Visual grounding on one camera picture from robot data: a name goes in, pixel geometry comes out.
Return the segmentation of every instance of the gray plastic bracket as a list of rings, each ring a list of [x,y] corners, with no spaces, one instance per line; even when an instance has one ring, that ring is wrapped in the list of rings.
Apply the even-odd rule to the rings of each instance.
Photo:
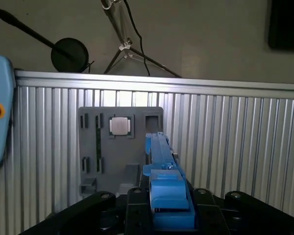
[[[176,161],[178,164],[180,164],[180,159],[179,159],[179,157],[178,157],[178,154],[177,154],[177,153],[172,153],[172,155],[173,155],[175,161]]]
[[[79,118],[80,118],[79,127],[81,129],[88,129],[88,127],[89,127],[89,115],[88,114],[83,114]]]
[[[98,161],[99,164],[99,170],[97,171],[97,174],[102,174],[103,173],[103,169],[102,169],[102,161],[103,161],[103,157],[101,157]]]
[[[83,174],[88,174],[90,171],[90,158],[89,157],[84,157],[82,159],[82,173]]]
[[[119,193],[127,194],[127,192],[133,188],[137,187],[139,183],[140,168],[139,164],[126,164],[122,182],[120,184]]]
[[[86,178],[79,186],[81,195],[89,195],[96,192],[96,178]]]

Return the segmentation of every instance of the rectangular slot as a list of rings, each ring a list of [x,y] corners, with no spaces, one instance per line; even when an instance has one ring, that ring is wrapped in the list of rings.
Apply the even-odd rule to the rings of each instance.
[[[100,131],[99,116],[96,116],[95,120],[96,120],[96,165],[97,165],[97,172],[101,173],[101,131]]]
[[[189,212],[188,209],[167,209],[167,208],[155,208],[155,213],[179,213],[179,212]]]
[[[84,157],[82,160],[82,172],[88,174],[90,171],[90,160],[89,157]]]
[[[149,164],[151,164],[149,162],[149,154],[145,153],[145,165],[149,165]]]
[[[159,132],[159,117],[158,116],[145,116],[145,128],[146,133],[157,133]]]
[[[83,129],[84,128],[84,118],[83,115],[79,117],[80,120],[80,128]]]
[[[80,121],[80,128],[81,129],[88,128],[88,114],[81,115],[79,117],[79,121]]]

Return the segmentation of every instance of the gray pegboard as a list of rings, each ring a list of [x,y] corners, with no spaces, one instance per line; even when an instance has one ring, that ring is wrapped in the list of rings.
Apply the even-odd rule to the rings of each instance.
[[[112,133],[111,121],[117,117],[130,121],[124,135]],[[145,135],[163,131],[163,109],[82,107],[78,122],[80,194],[87,196],[101,190],[122,193],[137,186],[140,174],[136,172],[146,164]]]

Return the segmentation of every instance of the microphone stand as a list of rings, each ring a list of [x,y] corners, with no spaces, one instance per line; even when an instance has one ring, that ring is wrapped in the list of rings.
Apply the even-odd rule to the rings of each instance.
[[[149,62],[151,62],[151,63],[155,64],[156,66],[160,67],[161,69],[163,69],[163,70],[165,70],[165,71],[173,74],[175,77],[181,77],[179,74],[177,74],[177,73],[173,72],[172,70],[168,69],[166,66],[158,63],[157,61],[151,59],[150,57],[142,54],[140,51],[138,51],[135,48],[133,48],[131,46],[132,45],[131,39],[128,38],[127,40],[125,40],[123,38],[123,36],[121,34],[121,31],[119,30],[118,25],[116,23],[116,20],[114,19],[113,12],[112,12],[113,4],[116,2],[116,0],[108,0],[108,1],[111,2],[110,5],[107,3],[106,0],[101,0],[102,8],[103,8],[106,16],[109,18],[109,21],[112,24],[113,29],[116,32],[116,35],[117,35],[119,41],[121,42],[121,46],[119,47],[117,53],[112,58],[111,62],[109,63],[107,69],[104,71],[103,74],[107,74],[112,69],[112,67],[114,66],[114,63],[115,63],[116,59],[118,58],[118,56],[121,54],[121,52],[123,50],[129,50],[129,51],[132,51],[135,54],[139,55],[142,58],[146,58],[146,60],[148,60]]]
[[[51,41],[49,41],[48,39],[46,39],[45,37],[43,37],[42,35],[40,35],[36,31],[34,31],[30,27],[28,27],[27,25],[25,25],[24,23],[22,23],[21,21],[19,21],[11,13],[9,13],[9,12],[7,12],[5,10],[0,9],[0,19],[3,20],[4,22],[6,22],[7,24],[10,24],[10,25],[18,28],[19,30],[21,30],[24,33],[26,33],[27,35],[33,37],[34,39],[38,40],[39,42],[41,42],[41,43],[45,44],[46,46],[50,47],[51,49],[54,49],[58,53],[60,53],[63,56],[65,56],[67,59],[69,59],[71,61],[75,61],[75,59],[73,58],[73,56],[71,56],[69,53],[67,53],[66,51],[62,50],[61,48],[58,48],[54,43],[52,43]]]

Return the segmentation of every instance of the dark slot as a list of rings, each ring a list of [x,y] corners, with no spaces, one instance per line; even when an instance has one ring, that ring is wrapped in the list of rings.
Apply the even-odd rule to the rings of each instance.
[[[86,158],[83,158],[83,159],[82,159],[82,171],[83,171],[83,172],[85,171],[85,159],[86,159]]]
[[[145,165],[149,165],[149,154],[145,153]]]
[[[90,171],[89,157],[84,157],[82,160],[82,172],[88,174]]]
[[[146,116],[146,133],[159,132],[158,116]]]
[[[177,213],[177,212],[188,212],[188,209],[167,209],[167,208],[155,208],[154,212],[155,213]]]
[[[85,128],[88,128],[88,114],[85,114]]]
[[[83,116],[80,116],[80,128],[84,128]]]
[[[101,159],[101,136],[99,118],[96,116],[96,156],[97,156],[97,172],[100,172],[100,159]]]

